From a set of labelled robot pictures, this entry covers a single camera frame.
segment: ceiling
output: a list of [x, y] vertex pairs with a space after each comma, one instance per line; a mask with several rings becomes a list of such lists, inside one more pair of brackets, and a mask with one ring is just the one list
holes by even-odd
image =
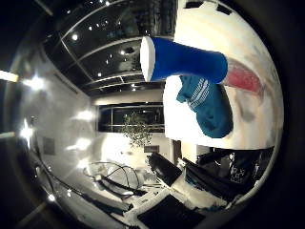
[[89, 96], [162, 89], [144, 82], [142, 36], [173, 39], [175, 0], [92, 0], [66, 8], [46, 34], [46, 54], [69, 81]]

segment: red object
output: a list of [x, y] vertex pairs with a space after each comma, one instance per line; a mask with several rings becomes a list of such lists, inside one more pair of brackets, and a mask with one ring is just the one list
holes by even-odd
[[228, 59], [228, 72], [222, 83], [255, 94], [262, 90], [257, 75], [244, 64], [231, 58]]

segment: wire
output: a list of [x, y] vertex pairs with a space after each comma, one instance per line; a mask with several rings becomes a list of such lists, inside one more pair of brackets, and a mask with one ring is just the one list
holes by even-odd
[[[103, 176], [103, 175], [101, 175], [101, 174], [89, 175], [89, 174], [87, 173], [87, 168], [84, 168], [84, 169], [83, 169], [83, 174], [84, 174], [85, 176], [87, 176], [87, 177], [91, 177], [91, 178], [95, 179], [95, 176], [96, 176], [96, 175], [100, 175], [100, 176], [101, 176], [101, 182], [100, 182], [100, 183], [101, 183], [101, 185], [102, 185], [104, 188], [107, 187], [106, 189], [107, 189], [108, 191], [111, 191], [113, 194], [116, 194], [116, 195], [120, 196], [121, 198], [122, 198], [122, 197], [125, 197], [125, 196], [133, 196], [134, 194], [140, 194], [140, 193], [141, 193], [141, 192], [137, 192], [138, 189], [139, 189], [139, 186], [140, 186], [140, 182], [139, 182], [138, 175], [137, 175], [136, 171], [134, 170], [134, 168], [132, 168], [132, 167], [130, 167], [130, 166], [127, 166], [127, 165], [121, 166], [121, 165], [119, 165], [119, 164], [116, 164], [116, 163], [113, 163], [113, 162], [106, 162], [106, 161], [95, 161], [95, 162], [90, 163], [89, 165], [93, 165], [93, 164], [112, 164], [112, 165], [115, 165], [115, 166], [118, 167], [117, 169], [115, 169], [114, 171], [112, 171], [112, 172], [111, 172], [110, 174], [108, 174], [107, 176]], [[134, 172], [134, 175], [135, 175], [136, 181], [137, 181], [137, 186], [136, 186], [135, 189], [131, 188], [131, 185], [130, 185], [130, 183], [129, 183], [128, 175], [127, 175], [127, 173], [126, 173], [126, 171], [125, 171], [125, 168], [129, 168], [129, 169], [131, 169], [131, 170]], [[124, 171], [124, 173], [125, 173], [125, 177], [126, 177], [126, 180], [127, 180], [127, 183], [128, 183], [128, 187], [126, 187], [126, 186], [124, 186], [124, 185], [121, 185], [121, 184], [119, 184], [119, 183], [117, 183], [117, 182], [115, 182], [115, 181], [113, 181], [113, 180], [111, 180], [111, 179], [109, 178], [109, 176], [111, 176], [112, 174], [114, 174], [115, 172], [117, 172], [117, 171], [120, 170], [120, 169], [122, 169], [122, 170]], [[115, 192], [114, 190], [112, 190], [110, 187], [108, 187], [102, 180], [106, 180], [109, 184], [115, 185], [115, 186], [117, 186], [117, 187], [119, 187], [119, 188], [122, 188], [122, 189], [126, 189], [126, 190], [129, 190], [129, 191], [132, 191], [132, 192], [133, 192], [133, 195], [119, 194], [119, 193]]]

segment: recessed light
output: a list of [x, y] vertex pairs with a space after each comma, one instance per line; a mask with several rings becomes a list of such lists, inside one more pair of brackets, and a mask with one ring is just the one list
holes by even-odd
[[71, 38], [72, 38], [72, 40], [76, 41], [78, 39], [78, 35], [77, 34], [73, 34]]

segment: teal sock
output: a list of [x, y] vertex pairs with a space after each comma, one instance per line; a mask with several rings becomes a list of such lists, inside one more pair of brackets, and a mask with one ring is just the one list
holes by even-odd
[[221, 86], [198, 76], [180, 76], [180, 80], [182, 88], [176, 99], [187, 102], [196, 113], [202, 133], [212, 138], [227, 135], [233, 128], [232, 111]]

